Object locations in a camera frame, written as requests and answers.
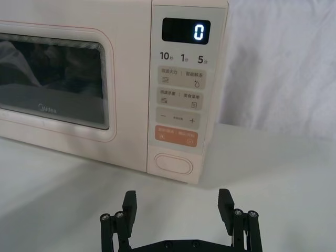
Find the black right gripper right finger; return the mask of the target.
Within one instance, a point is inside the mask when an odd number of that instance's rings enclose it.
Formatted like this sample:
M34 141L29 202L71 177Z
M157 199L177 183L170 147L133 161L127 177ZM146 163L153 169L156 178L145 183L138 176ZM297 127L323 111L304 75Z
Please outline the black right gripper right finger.
M243 212L235 208L228 189L218 192L218 210L228 235L232 238L226 251L262 251L259 214L256 211Z

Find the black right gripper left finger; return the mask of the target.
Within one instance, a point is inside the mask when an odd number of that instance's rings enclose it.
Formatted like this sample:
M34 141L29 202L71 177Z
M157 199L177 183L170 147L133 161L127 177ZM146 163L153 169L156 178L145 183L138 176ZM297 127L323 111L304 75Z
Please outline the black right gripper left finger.
M113 216L108 213L100 216L101 251L114 251L114 234L118 236L119 251L132 251L129 238L132 234L137 212L136 200L136 192L127 191L124 196L122 211L116 212Z

